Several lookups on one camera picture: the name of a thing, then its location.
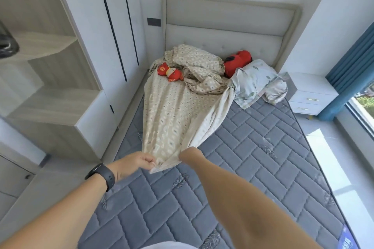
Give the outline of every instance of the wardrobe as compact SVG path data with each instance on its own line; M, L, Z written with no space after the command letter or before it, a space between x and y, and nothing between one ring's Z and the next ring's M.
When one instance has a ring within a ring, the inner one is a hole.
M139 0L0 0L20 46L0 116L55 156L99 161L147 72Z

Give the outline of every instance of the bed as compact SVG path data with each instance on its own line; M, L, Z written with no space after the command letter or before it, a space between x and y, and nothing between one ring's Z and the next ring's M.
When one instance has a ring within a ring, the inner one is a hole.
M279 67L300 17L296 5L233 0L163 0L165 50L193 45L222 58L249 50ZM116 159L142 149L142 101ZM286 100L233 103L199 148L215 164L250 181L324 248L336 248L345 220ZM233 248L201 183L184 164L138 170L105 194L79 248L142 248L175 240L198 248Z

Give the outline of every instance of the nightstand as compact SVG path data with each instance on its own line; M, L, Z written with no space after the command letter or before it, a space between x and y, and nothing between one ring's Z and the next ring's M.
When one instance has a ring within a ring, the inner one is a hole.
M286 99L294 113L317 115L339 94L324 76L286 73Z

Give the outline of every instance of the gray quilted mattress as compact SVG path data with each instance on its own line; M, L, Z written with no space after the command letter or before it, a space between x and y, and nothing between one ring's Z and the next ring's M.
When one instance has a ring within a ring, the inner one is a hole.
M142 147L143 102L116 159ZM200 147L215 164L250 181L324 248L336 248L344 219L286 101L233 103ZM138 170L105 194L79 249L137 249L163 241L234 248L214 217L195 172L185 164L156 174Z

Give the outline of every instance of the blue curtain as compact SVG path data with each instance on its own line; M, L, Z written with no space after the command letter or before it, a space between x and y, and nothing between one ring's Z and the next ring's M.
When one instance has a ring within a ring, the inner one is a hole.
M374 79L374 23L334 66L326 79L339 93L318 115L320 120L328 121L334 119L343 106Z

